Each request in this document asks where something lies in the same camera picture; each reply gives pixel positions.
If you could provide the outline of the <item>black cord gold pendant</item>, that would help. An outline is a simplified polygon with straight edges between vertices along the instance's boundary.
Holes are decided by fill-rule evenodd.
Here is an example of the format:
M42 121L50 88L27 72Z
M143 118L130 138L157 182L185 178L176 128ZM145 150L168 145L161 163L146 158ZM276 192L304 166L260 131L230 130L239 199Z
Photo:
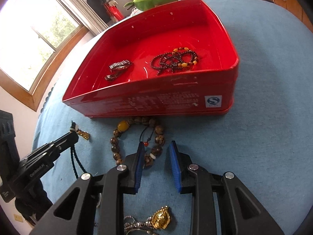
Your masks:
M90 134L79 129L78 124L74 121L71 121L69 131L71 133L73 133L74 137L75 137L74 143L72 143L70 145L70 157L71 157L71 165L72 165L72 169L74 172L74 176L76 179L78 179L79 174L78 174L78 169L76 166L78 165L80 171L82 171L83 173L87 173L87 170L84 167L84 165L83 165L83 163L82 163L82 161L81 161L81 159L77 153L76 144L79 142L80 137L85 139L86 141L88 141L90 138Z

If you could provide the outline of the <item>silver metal watch band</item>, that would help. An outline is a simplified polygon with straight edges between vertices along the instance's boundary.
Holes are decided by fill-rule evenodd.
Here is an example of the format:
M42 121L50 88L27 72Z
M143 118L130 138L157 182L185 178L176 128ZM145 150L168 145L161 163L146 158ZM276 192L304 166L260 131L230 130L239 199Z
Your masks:
M109 65L110 74L104 77L107 81L115 80L121 73L127 70L132 65L132 62L129 60L123 60L117 63Z

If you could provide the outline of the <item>blue bed cover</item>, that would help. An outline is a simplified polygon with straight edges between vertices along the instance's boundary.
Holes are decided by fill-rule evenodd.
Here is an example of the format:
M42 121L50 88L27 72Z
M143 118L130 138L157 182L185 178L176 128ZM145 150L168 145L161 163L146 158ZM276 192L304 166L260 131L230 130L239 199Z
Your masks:
M294 234L312 207L312 32L289 11L261 0L203 0L218 15L240 57L235 101L224 116L168 117L165 150L143 170L136 195L124 196L124 215L144 220L161 206L171 210L159 234L189 234L190 194L177 192L168 145L214 174L232 171L281 227ZM69 82L96 36L73 50L39 115L32 149L65 134L71 120L91 134L75 145L87 172L115 166L110 135L119 120L89 119L62 103ZM312 234L312 217L296 234Z

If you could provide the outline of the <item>red tin box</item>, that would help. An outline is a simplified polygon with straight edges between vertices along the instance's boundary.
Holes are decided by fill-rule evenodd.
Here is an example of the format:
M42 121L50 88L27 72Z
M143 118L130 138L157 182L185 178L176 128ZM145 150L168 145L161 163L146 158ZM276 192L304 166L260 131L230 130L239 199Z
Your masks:
M132 65L107 81L109 65ZM222 115L233 104L239 56L203 0L183 0L106 30L74 74L63 103L87 117Z

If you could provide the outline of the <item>coat rack with clothes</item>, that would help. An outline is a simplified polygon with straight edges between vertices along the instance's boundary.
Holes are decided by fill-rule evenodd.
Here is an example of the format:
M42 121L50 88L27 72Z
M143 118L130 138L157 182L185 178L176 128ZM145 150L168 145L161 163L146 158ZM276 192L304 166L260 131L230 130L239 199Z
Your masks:
M86 2L104 23L116 23L124 19L115 0L86 0Z

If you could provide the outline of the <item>wooden wardrobe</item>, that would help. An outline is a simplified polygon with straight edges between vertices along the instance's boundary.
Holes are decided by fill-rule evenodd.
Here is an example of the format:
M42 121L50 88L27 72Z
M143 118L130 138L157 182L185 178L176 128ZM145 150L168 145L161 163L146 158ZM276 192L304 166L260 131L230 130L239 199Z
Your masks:
M297 0L286 0L286 9L295 15L310 31L313 31L312 23Z

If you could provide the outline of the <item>wooden window frame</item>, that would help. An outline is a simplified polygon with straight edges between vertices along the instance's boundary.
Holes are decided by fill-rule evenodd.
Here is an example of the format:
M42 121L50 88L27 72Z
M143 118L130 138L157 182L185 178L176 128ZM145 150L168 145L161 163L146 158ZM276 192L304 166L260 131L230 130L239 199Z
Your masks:
M1 87L33 111L89 32L62 0L1 0Z

